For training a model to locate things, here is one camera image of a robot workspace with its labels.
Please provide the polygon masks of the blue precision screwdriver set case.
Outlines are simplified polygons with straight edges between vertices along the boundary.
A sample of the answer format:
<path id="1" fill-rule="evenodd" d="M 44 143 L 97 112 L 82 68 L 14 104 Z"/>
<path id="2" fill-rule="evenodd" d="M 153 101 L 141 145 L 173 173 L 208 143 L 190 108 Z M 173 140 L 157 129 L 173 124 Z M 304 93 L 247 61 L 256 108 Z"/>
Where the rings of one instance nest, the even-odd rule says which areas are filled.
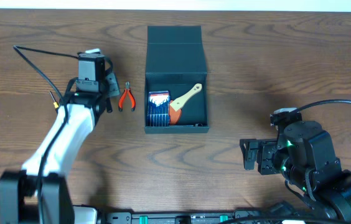
<path id="1" fill-rule="evenodd" d="M 150 91 L 147 103 L 147 125 L 154 127 L 168 126 L 170 122 L 169 91 Z"/>

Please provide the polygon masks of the orange scraper wooden handle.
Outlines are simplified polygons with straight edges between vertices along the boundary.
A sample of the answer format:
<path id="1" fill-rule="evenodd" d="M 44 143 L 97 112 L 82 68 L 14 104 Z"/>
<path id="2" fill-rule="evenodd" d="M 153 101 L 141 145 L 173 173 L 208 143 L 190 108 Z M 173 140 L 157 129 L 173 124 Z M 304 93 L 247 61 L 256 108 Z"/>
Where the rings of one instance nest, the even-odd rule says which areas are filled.
<path id="1" fill-rule="evenodd" d="M 197 93 L 202 90 L 202 84 L 196 83 L 187 93 L 184 95 L 172 100 L 169 105 L 169 116 L 170 116 L 170 125 L 176 125 L 179 121 L 182 108 L 184 105 Z"/>

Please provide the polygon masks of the small claw hammer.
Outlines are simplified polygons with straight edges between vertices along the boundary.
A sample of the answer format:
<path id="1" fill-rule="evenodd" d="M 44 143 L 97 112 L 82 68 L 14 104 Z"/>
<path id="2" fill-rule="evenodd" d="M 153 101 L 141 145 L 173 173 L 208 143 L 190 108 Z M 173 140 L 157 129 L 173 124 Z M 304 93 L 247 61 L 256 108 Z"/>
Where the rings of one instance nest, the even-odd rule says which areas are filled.
<path id="1" fill-rule="evenodd" d="M 106 99 L 106 112 L 107 113 L 112 113 L 113 112 L 110 98 Z"/>

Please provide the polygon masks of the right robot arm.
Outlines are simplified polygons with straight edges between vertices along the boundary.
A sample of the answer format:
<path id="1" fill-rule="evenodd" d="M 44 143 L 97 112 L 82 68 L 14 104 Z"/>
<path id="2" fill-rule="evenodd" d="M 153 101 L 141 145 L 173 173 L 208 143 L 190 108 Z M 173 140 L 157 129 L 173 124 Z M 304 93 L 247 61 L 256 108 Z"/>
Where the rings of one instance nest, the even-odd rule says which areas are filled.
<path id="1" fill-rule="evenodd" d="M 276 139 L 241 139 L 243 166 L 261 175 L 281 174 L 319 217 L 351 222 L 351 171 L 344 170 L 330 134 L 316 121 L 295 121 Z"/>

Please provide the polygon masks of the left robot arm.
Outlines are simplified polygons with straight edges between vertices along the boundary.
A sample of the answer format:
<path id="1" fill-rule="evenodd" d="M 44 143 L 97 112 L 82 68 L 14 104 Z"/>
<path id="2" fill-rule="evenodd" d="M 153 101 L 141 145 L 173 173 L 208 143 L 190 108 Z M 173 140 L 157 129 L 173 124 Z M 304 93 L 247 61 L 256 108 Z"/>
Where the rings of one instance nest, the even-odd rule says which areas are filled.
<path id="1" fill-rule="evenodd" d="M 77 77 L 69 81 L 66 105 L 59 106 L 55 123 L 36 152 L 19 171 L 0 176 L 0 223 L 104 223 L 105 214 L 88 205 L 74 205 L 67 176 L 87 136 L 110 97 L 119 95 L 114 72 L 102 80 Z"/>

